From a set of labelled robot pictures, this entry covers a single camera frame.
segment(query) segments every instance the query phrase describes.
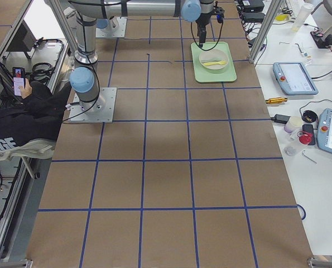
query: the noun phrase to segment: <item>smartphone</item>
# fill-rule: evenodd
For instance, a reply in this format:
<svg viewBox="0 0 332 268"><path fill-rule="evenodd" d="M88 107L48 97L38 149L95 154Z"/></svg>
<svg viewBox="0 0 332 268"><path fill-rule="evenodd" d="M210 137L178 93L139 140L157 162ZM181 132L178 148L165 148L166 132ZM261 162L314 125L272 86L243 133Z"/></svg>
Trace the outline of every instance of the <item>smartphone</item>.
<svg viewBox="0 0 332 268"><path fill-rule="evenodd" d="M25 81L25 69L22 67L13 67L13 87L15 89L15 95L20 96L21 91L18 88L19 86L25 87L26 81Z"/></svg>

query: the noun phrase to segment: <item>black box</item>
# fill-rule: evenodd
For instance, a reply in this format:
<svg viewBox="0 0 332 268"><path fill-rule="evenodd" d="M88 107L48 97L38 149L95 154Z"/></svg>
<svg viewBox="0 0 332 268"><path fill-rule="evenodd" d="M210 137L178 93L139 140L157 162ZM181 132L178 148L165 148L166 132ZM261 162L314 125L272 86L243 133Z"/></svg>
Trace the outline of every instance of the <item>black box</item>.
<svg viewBox="0 0 332 268"><path fill-rule="evenodd" d="M264 9L262 0L238 0L243 12L261 12Z"/></svg>
<svg viewBox="0 0 332 268"><path fill-rule="evenodd" d="M255 22L261 23L265 18L265 14L262 12L244 12L243 13L243 21L246 23Z"/></svg>

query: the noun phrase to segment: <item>clear plastic cup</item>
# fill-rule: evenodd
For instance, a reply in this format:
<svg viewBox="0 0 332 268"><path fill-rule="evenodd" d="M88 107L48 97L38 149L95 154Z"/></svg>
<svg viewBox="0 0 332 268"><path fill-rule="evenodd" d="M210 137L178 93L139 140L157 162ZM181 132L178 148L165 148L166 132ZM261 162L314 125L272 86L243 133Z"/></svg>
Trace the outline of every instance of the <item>clear plastic cup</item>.
<svg viewBox="0 0 332 268"><path fill-rule="evenodd" d="M300 29L300 27L304 24L307 17L311 14L313 9L314 9L313 4L304 3L300 8L299 14L296 17L291 30L297 32Z"/></svg>

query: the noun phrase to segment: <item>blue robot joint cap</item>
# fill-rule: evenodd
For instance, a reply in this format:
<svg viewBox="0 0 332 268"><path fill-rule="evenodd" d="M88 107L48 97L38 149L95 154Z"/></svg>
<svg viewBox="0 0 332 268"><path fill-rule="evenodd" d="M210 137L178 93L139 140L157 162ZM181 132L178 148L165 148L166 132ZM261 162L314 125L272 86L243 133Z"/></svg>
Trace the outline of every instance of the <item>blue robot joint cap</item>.
<svg viewBox="0 0 332 268"><path fill-rule="evenodd" d="M70 74L70 84L78 93L90 91L94 85L92 71L85 67L78 67Z"/></svg>

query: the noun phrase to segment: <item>brass tool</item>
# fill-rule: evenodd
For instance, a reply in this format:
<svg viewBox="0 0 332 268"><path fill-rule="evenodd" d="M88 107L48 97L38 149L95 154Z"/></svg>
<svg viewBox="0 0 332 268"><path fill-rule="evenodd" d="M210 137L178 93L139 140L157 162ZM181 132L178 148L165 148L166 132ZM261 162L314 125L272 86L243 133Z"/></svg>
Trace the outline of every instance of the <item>brass tool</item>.
<svg viewBox="0 0 332 268"><path fill-rule="evenodd" d="M282 97L271 98L271 99L266 99L265 102L266 104L278 104L282 102L287 102L287 98L282 98Z"/></svg>

